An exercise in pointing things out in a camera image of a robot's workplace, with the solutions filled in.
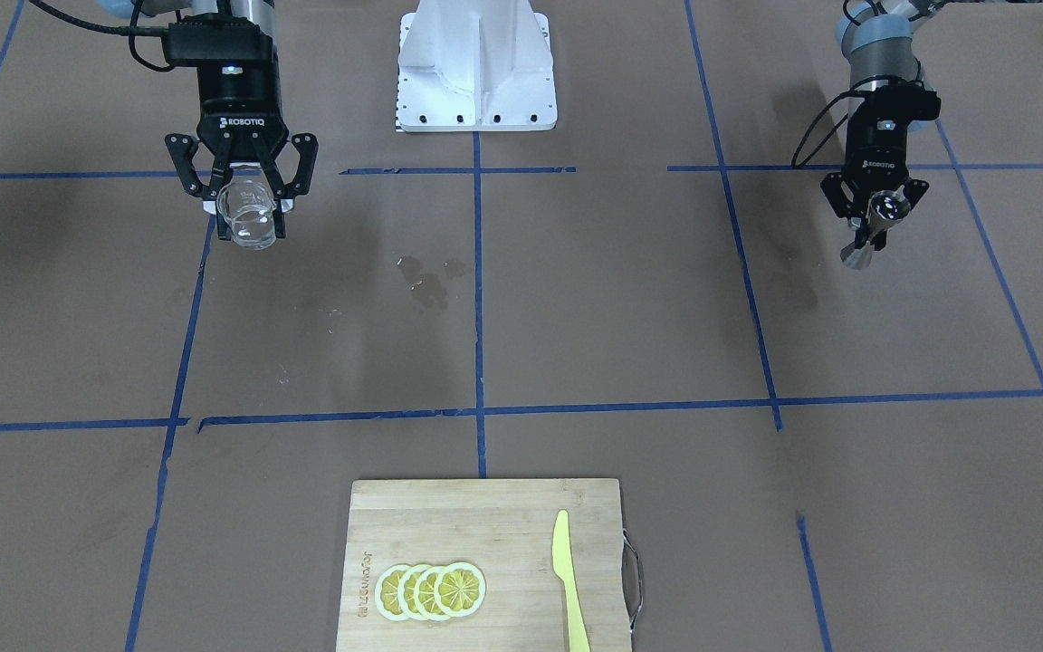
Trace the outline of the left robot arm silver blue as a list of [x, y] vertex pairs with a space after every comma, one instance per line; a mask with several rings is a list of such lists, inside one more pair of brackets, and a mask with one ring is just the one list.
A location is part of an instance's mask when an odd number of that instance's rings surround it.
[[909, 132], [939, 119], [943, 100], [914, 52], [914, 38], [948, 1], [844, 1], [836, 46], [849, 82], [812, 120], [840, 103], [846, 112], [827, 136], [844, 132], [843, 162], [820, 182], [828, 206], [851, 231], [840, 259], [862, 269], [886, 249], [930, 183], [912, 177]]

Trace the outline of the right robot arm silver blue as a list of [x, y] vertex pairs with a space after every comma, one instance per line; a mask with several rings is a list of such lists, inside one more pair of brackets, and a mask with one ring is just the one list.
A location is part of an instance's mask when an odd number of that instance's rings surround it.
[[188, 11], [146, 33], [161, 41], [169, 69], [195, 69], [200, 116], [195, 135], [166, 135], [186, 193], [215, 210], [237, 169], [260, 169], [277, 222], [311, 186], [318, 140], [291, 135], [282, 116], [273, 1], [102, 1], [104, 11], [138, 18]]

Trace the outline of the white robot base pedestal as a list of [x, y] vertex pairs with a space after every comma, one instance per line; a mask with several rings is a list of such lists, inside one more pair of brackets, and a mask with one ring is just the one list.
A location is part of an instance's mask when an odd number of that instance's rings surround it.
[[398, 131], [556, 128], [550, 21], [530, 1], [422, 1], [398, 37]]

